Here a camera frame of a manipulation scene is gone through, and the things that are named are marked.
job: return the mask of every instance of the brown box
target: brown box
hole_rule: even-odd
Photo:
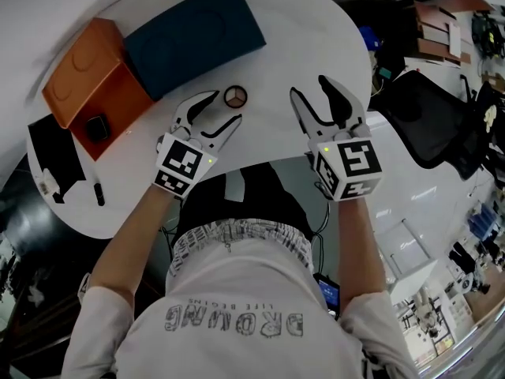
[[[414,7],[416,9],[417,19],[419,22],[430,25],[441,31],[447,32],[449,29],[449,23],[458,22],[453,17],[440,11],[437,6],[429,6],[424,3],[414,2]],[[467,43],[473,44],[472,34],[467,28],[461,28],[461,39]]]
[[[505,93],[505,79],[503,79],[501,74],[495,73],[493,76],[492,74],[485,72],[482,75],[482,82],[484,83],[485,81],[487,81],[497,92],[501,92],[502,94]]]
[[[153,104],[125,63],[116,24],[102,18],[91,20],[42,93],[58,124],[70,129],[94,160]],[[95,143],[85,125],[99,114],[107,117],[110,136]]]
[[[471,57],[469,54],[462,52],[461,58],[458,58],[457,56],[452,55],[449,52],[449,46],[444,45],[443,43],[437,43],[433,41],[428,41],[427,39],[419,38],[417,40],[417,48],[420,54],[445,58],[453,62],[471,63]]]

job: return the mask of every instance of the office chair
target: office chair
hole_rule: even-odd
[[[497,98],[487,82],[472,96],[462,78],[466,103],[410,71],[372,97],[370,110],[389,121],[419,166],[431,169],[446,161],[466,180],[486,157],[492,133],[486,132],[484,114]]]

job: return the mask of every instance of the dark blue box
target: dark blue box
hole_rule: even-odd
[[[153,100],[264,45],[245,0],[185,0],[125,38],[134,73]]]

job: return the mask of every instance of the white t-shirt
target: white t-shirt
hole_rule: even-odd
[[[417,377],[387,293],[355,298],[337,322],[275,241],[210,242],[167,287],[136,321],[123,298],[92,287],[62,378]]]

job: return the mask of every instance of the oval table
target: oval table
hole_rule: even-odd
[[[114,20],[123,36],[183,0],[118,0],[97,13]],[[131,213],[155,173],[155,143],[170,125],[174,109],[202,91],[224,92],[243,86],[247,104],[240,110],[216,99],[195,122],[212,131],[226,116],[242,113],[243,122],[219,153],[219,161],[205,178],[253,164],[300,156],[308,151],[307,137],[290,104],[292,86],[306,95],[322,119],[331,119],[327,97],[317,77],[328,75],[344,84],[367,108],[372,71],[368,52],[352,20],[332,0],[246,0],[267,45],[235,59],[170,92],[139,118],[98,159],[75,140],[86,181],[77,182],[65,195],[65,204],[47,198],[51,209],[83,235],[111,238]],[[50,113],[41,90],[70,40],[52,62],[31,103],[30,122]],[[28,135],[28,160],[34,178],[42,171]],[[93,184],[100,181],[106,204],[96,203]]]

